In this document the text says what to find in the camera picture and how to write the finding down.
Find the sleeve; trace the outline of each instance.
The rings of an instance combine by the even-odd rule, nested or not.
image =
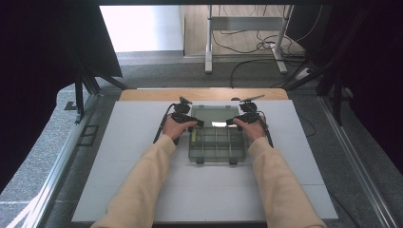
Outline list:
[[[169,158],[175,150],[175,144],[166,135],[151,144],[110,200],[106,214],[91,228],[151,227],[157,198],[168,173]]]
[[[253,141],[248,152],[254,158],[268,227],[326,227],[281,153],[266,138]]]

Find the forearm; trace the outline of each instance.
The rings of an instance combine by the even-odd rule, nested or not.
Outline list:
[[[276,227],[326,227],[282,155],[265,138],[249,148],[267,224]]]
[[[109,202],[106,214],[91,227],[151,227],[174,151],[174,143],[165,135],[151,144]]]

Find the white board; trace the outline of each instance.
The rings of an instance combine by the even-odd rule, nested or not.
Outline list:
[[[273,144],[283,154],[322,219],[337,219],[292,101],[255,102],[266,115]],[[131,167],[152,143],[170,102],[117,102],[72,221],[99,219]],[[239,102],[194,102],[233,105]],[[248,155],[236,166],[197,165],[188,159],[189,134],[177,153],[157,202],[156,222],[265,221]]]

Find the floor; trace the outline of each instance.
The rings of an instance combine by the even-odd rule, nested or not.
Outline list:
[[[199,13],[204,17],[206,10],[203,10],[203,8],[205,8],[205,6],[196,6],[195,8],[187,9],[186,11],[189,12],[193,10],[194,14]],[[260,14],[262,9],[262,6],[249,6],[244,9],[243,13]],[[273,8],[271,12],[277,13],[278,10],[282,11],[282,9]],[[230,13],[231,10],[225,7],[225,11]],[[222,35],[220,40],[219,36],[217,36],[217,38],[219,42],[227,42],[223,44],[228,46],[234,44],[235,48],[246,49],[255,47],[256,43],[259,41],[256,39],[255,32],[250,33],[250,35],[246,35],[247,33],[242,35],[249,36],[250,39],[255,40],[254,42],[246,42],[247,44],[253,43],[254,45],[251,47],[231,43],[239,40],[238,38],[234,39],[233,35]],[[180,71],[175,71],[180,69],[179,66],[181,64],[193,64],[192,66],[195,67],[201,66],[202,70],[202,55],[205,49],[205,42],[203,41],[203,38],[200,37],[204,36],[193,35],[193,38],[191,35],[185,36],[185,57],[178,55],[175,58],[172,58],[172,56],[170,56],[172,50],[167,50],[167,52],[160,51],[159,53],[153,53],[153,51],[148,52],[145,50],[143,52],[118,53],[119,62],[123,70],[126,70],[124,71],[125,77],[122,81],[128,84],[133,83],[133,86],[155,86],[152,81],[147,80],[143,76],[141,77],[142,83],[140,83],[139,78],[136,78],[136,74],[133,74],[131,71],[134,69],[133,67],[137,67],[135,68],[137,70],[149,72],[148,70],[151,68],[157,70],[158,67],[160,67],[161,69],[159,70],[164,70],[164,67],[173,66],[171,67],[171,69],[173,68],[172,71],[169,72],[172,72],[172,74],[178,74],[178,78],[185,77],[184,74],[180,74]],[[199,42],[194,42],[195,44],[199,43],[199,45],[187,47],[186,44],[191,43],[193,40],[196,41],[196,39],[199,38]],[[230,54],[233,52],[228,51],[225,48],[214,46],[213,51],[216,51],[213,53],[218,55],[218,57],[213,60],[213,62],[218,63],[215,69],[216,75],[213,76],[216,76],[219,80],[205,82],[207,86],[217,86],[220,85],[220,83],[227,86],[228,78],[220,78],[220,76],[223,74],[224,76],[228,75],[229,72],[222,71],[220,66],[232,64],[231,66],[227,66],[227,68],[230,69],[233,68],[238,61],[250,60],[251,58],[256,57],[239,55],[232,56]],[[259,69],[258,66],[259,65],[248,66],[250,68],[247,67],[245,71],[251,72],[266,70]],[[98,80],[98,82],[104,95],[96,98],[96,111],[91,115],[87,124],[99,125],[99,137],[95,139],[92,146],[76,147],[73,157],[68,164],[68,170],[64,173],[62,182],[56,190],[56,195],[53,196],[51,204],[46,211],[45,218],[39,227],[88,227],[88,224],[70,224],[69,220],[71,219],[72,212],[74,211],[75,205],[80,196],[80,186],[84,186],[86,174],[91,167],[91,161],[93,161],[96,156],[97,146],[99,146],[102,134],[105,131],[108,115],[110,115],[113,104],[119,99],[120,94],[119,90],[103,80]],[[245,81],[239,82],[241,82],[242,85],[247,85],[248,83],[246,79]],[[166,85],[174,85],[170,83],[173,82],[166,82]],[[352,214],[353,218],[358,220],[358,223],[360,223],[362,227],[380,227],[381,224],[379,224],[379,221],[376,218],[372,205],[368,201],[365,192],[363,192],[359,181],[356,179],[355,175],[353,175],[355,171],[352,169],[346,156],[341,153],[342,148],[339,145],[339,141],[336,139],[335,133],[332,127],[330,127],[329,121],[326,119],[320,104],[317,101],[317,96],[314,92],[315,84],[316,82],[313,82],[311,85],[303,86],[298,91],[290,91],[288,94],[290,99],[295,103],[296,109],[301,114],[300,121],[306,134],[314,134],[313,136],[308,137],[309,144],[312,146],[323,179],[329,190],[334,193],[335,199],[340,201],[340,203],[336,200],[334,201],[340,219],[336,221],[327,221],[327,224],[329,227],[355,227],[349,217],[349,214]],[[27,214],[34,207],[34,203],[31,202],[37,200],[37,194],[40,192],[54,161],[59,155],[59,152],[64,147],[71,129],[74,128],[76,117],[75,111],[65,110],[67,103],[73,102],[74,100],[74,86],[68,86],[59,92],[57,99],[58,105],[55,108],[54,115],[49,120],[42,136],[32,148],[29,157],[16,173],[14,179],[0,195],[0,227],[22,227]],[[354,112],[348,106],[348,102],[343,103],[342,118],[342,121],[345,123],[344,128],[361,159],[364,161],[368,172],[376,183],[376,186],[385,197],[385,201],[393,211],[393,215],[396,217],[397,221],[400,224],[403,224],[403,218],[401,216],[403,215],[403,179],[401,175],[399,175],[398,172],[396,173],[396,170],[393,169],[391,162],[382,152],[382,149],[356,119]]]

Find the black stand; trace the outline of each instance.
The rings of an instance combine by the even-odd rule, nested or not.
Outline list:
[[[315,79],[316,77],[318,77],[320,75],[323,75],[323,78],[321,79],[319,85],[317,86],[317,95],[325,96],[329,92],[329,90],[332,88],[332,86],[335,86],[333,116],[339,125],[342,125],[341,119],[340,119],[342,81],[341,81],[341,75],[339,73],[338,68],[340,66],[342,57],[346,53],[347,48],[349,47],[349,45],[352,43],[353,39],[355,38],[356,32],[358,31],[358,29],[364,22],[364,20],[367,17],[371,8],[374,6],[374,2],[375,2],[375,0],[373,0],[372,3],[369,4],[369,6],[361,6],[358,14],[356,15],[356,17],[353,21],[353,24],[348,29],[344,39],[341,41],[341,44],[338,47],[335,55],[329,61],[328,64],[326,64],[323,68],[317,70],[316,72],[309,74],[308,76],[299,80],[298,82],[295,82],[295,83],[290,84],[285,87],[286,90],[292,90],[292,89],[298,88],[299,86],[302,86],[302,85],[310,82],[311,80]]]

